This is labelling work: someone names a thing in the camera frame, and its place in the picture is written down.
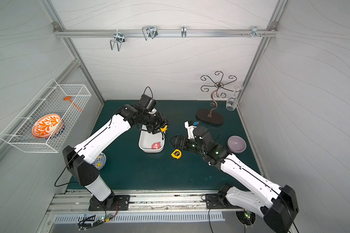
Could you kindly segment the yellow tape measure black label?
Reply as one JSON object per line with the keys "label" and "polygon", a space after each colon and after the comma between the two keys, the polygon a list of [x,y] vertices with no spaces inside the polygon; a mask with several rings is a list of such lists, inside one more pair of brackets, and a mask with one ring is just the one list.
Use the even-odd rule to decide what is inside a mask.
{"label": "yellow tape measure black label", "polygon": [[179,149],[175,149],[172,153],[171,156],[175,159],[180,159],[182,157],[182,152]]}

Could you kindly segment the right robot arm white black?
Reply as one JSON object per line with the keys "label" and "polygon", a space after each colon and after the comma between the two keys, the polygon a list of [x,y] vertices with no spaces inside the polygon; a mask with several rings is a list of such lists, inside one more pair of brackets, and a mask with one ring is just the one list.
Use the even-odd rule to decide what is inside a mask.
{"label": "right robot arm white black", "polygon": [[176,150],[201,155],[209,166],[230,175],[248,189],[242,191],[225,185],[218,192],[221,205],[238,206],[259,215],[276,233],[290,231],[299,212],[296,192],[292,187],[280,186],[255,172],[231,150],[215,143],[207,128],[191,126],[187,131],[187,136],[170,138]]}

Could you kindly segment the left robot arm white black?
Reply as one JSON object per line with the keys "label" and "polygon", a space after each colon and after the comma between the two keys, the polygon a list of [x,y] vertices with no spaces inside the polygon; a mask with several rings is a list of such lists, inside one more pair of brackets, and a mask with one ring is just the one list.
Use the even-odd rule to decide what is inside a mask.
{"label": "left robot arm white black", "polygon": [[125,104],[92,136],[62,151],[65,169],[100,202],[113,200],[114,193],[92,163],[114,140],[137,124],[146,126],[148,132],[155,135],[165,131],[169,121],[161,112],[141,104]]}

